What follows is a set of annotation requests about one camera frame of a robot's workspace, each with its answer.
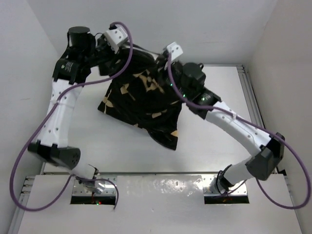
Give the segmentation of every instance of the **white panel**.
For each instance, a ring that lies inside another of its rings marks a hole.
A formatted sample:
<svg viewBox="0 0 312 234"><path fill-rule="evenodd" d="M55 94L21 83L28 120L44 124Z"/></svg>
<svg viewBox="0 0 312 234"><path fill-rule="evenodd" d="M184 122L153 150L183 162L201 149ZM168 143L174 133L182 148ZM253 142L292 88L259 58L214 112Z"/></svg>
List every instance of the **white panel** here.
<svg viewBox="0 0 312 234"><path fill-rule="evenodd" d="M135 43L160 51L176 41L187 61L244 63L276 0L28 0L61 55L69 27L84 25L93 34L113 21L126 23Z"/></svg>
<svg viewBox="0 0 312 234"><path fill-rule="evenodd" d="M280 0L250 64L251 80L264 123L284 134L312 174L312 1ZM296 204L303 200L302 169L286 150L282 161ZM312 203L298 211L312 233Z"/></svg>
<svg viewBox="0 0 312 234"><path fill-rule="evenodd" d="M9 194L13 163L45 117L57 52L25 0L0 1L0 233L7 233L14 211ZM15 179L20 193L26 175L41 162L25 154Z"/></svg>
<svg viewBox="0 0 312 234"><path fill-rule="evenodd" d="M210 67L205 86L231 108L250 119L236 67ZM93 70L88 80L100 79ZM249 156L235 139L194 115L185 105L178 120L176 151L156 143L145 130L97 110L109 83L83 88L74 109L69 145L81 149L81 159L101 172L216 172ZM45 172L58 171L46 165Z"/></svg>
<svg viewBox="0 0 312 234"><path fill-rule="evenodd" d="M66 175L37 176L27 206L50 202L66 179ZM282 175L272 175L263 184L274 199L291 205ZM112 211L112 206L70 205L71 182L52 207L25 213L19 234L301 233L295 212L272 205L253 179L247 182L250 204L232 205L204 205L200 176L118 176L117 186L120 200Z"/></svg>

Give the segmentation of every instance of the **white tabletop surface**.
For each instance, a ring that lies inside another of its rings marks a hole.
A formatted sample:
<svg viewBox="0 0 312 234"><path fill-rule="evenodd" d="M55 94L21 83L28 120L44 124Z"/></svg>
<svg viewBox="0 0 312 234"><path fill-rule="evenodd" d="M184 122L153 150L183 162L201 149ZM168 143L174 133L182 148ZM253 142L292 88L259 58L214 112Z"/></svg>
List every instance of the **white tabletop surface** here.
<svg viewBox="0 0 312 234"><path fill-rule="evenodd" d="M242 117L250 120L236 67L205 66L205 86ZM92 70L88 81L103 77ZM178 120L177 150L168 150L142 129L97 110L108 83L84 87L75 106L69 145L101 172L217 172L247 158L248 152L224 131L183 105ZM44 172L63 171L46 165Z"/></svg>
<svg viewBox="0 0 312 234"><path fill-rule="evenodd" d="M67 175L38 175L28 207L52 201ZM277 202L292 205L283 175L262 183ZM295 211L273 205L254 179L249 204L205 205L201 176L118 176L119 203L71 205L73 180L60 199L40 212L25 212L19 234L300 234Z"/></svg>

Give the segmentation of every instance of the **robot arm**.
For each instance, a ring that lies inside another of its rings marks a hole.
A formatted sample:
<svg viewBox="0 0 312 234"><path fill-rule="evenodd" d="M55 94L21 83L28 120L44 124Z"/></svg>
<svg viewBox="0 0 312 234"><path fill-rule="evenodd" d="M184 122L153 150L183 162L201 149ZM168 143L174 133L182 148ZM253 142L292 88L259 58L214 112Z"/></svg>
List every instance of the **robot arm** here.
<svg viewBox="0 0 312 234"><path fill-rule="evenodd" d="M204 94L196 98L194 102L199 105L208 105L209 99L214 99L214 97L211 91L205 89ZM269 134L237 120L236 113L225 102L217 100L212 106L225 109L233 113L234 117L217 109L208 111L189 108L193 113L218 126L236 139L250 154L247 159L238 164L229 165L223 170L216 181L218 187L228 191L235 184L253 177L267 180L283 158L284 145Z"/></svg>
<svg viewBox="0 0 312 234"><path fill-rule="evenodd" d="M98 40L90 34L87 27L69 29L68 45L55 65L53 72L52 94L48 113L56 102L58 105L43 126L35 142L28 146L42 161L67 169L78 177L92 179L96 168L80 160L80 149L68 146L68 132L76 101L83 87L67 92L61 99L59 96L66 89L85 83L91 73L91 67L110 61L119 47L127 41L124 29L112 28Z"/></svg>
<svg viewBox="0 0 312 234"><path fill-rule="evenodd" d="M167 47L166 52L170 53L173 50ZM216 109L197 109L187 104L188 108L202 119L227 132L250 154L247 159L229 165L222 171L218 181L215 182L219 190L228 191L235 184L253 177L267 180L283 158L284 145L274 136L236 119L238 115L218 95L204 87L206 75L202 72L203 66L195 63L186 63L182 68L177 63L172 63L171 66L177 88L185 98L196 105L213 106ZM168 77L164 80L170 84ZM232 113L233 116L218 108ZM285 139L280 133L276 135Z"/></svg>

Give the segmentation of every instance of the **tan pattern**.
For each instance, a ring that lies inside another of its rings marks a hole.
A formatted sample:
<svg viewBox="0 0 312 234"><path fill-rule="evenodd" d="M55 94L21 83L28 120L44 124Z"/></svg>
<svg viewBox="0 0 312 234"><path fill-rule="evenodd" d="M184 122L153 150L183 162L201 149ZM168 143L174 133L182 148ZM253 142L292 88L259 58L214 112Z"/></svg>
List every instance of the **tan pattern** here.
<svg viewBox="0 0 312 234"><path fill-rule="evenodd" d="M121 92L121 94L127 94L127 93L128 93L128 90L125 88L125 86L122 86L122 87L120 88L120 92Z"/></svg>
<svg viewBox="0 0 312 234"><path fill-rule="evenodd" d="M130 93L129 93L129 96L132 98L133 101L136 100L136 99L134 98L134 96L132 96Z"/></svg>
<svg viewBox="0 0 312 234"><path fill-rule="evenodd" d="M138 77L142 80L146 92L148 92L148 91L150 91L150 90L155 90L155 89L157 88L157 87L155 86L155 84L153 84L153 83L151 84L150 87L148 87L148 85L147 85L147 77L146 77L146 76L144 76L144 75L139 75Z"/></svg>
<svg viewBox="0 0 312 234"><path fill-rule="evenodd" d="M177 130L175 130L174 132L170 133L171 135L177 137Z"/></svg>
<svg viewBox="0 0 312 234"><path fill-rule="evenodd" d="M152 114L152 118L156 118L156 117L158 117L158 116L161 116L161 112Z"/></svg>
<svg viewBox="0 0 312 234"><path fill-rule="evenodd" d="M152 82L157 86L157 88L159 89L159 91L160 91L162 94L165 93L165 91L160 87L160 85L156 82L155 79L152 79Z"/></svg>
<svg viewBox="0 0 312 234"><path fill-rule="evenodd" d="M106 107L111 107L113 108L114 105L111 103L111 101L108 100L109 95L111 94L112 90L109 92L109 94L107 95L107 97L104 98L103 102L105 103L105 109L104 109L104 113L106 114Z"/></svg>
<svg viewBox="0 0 312 234"><path fill-rule="evenodd" d="M135 78L138 78L142 73L143 73L143 72L138 73L138 74L133 74L133 76L134 76Z"/></svg>

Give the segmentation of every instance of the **metal frame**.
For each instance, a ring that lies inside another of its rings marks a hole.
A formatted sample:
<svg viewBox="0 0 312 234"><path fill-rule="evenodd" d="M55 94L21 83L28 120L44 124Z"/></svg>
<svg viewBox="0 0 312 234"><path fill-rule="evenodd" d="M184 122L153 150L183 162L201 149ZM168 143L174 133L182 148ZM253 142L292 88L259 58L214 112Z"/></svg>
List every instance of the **metal frame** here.
<svg viewBox="0 0 312 234"><path fill-rule="evenodd" d="M35 176L27 176L24 181L24 185L20 193L20 197L19 197L19 203L22 204L23 206L27 205L27 202L30 196L30 191L33 187L34 180L35 180ZM8 234L18 234L19 229L20 229L20 224L24 216L24 212L25 211L21 210L20 208L15 209L14 216L13 216Z"/></svg>
<svg viewBox="0 0 312 234"><path fill-rule="evenodd" d="M237 72L240 79L240 83L243 88L247 108L250 114L252 123L255 123L261 127L264 127L262 116L254 95L254 90L250 79L248 78L245 68L243 66L237 66Z"/></svg>

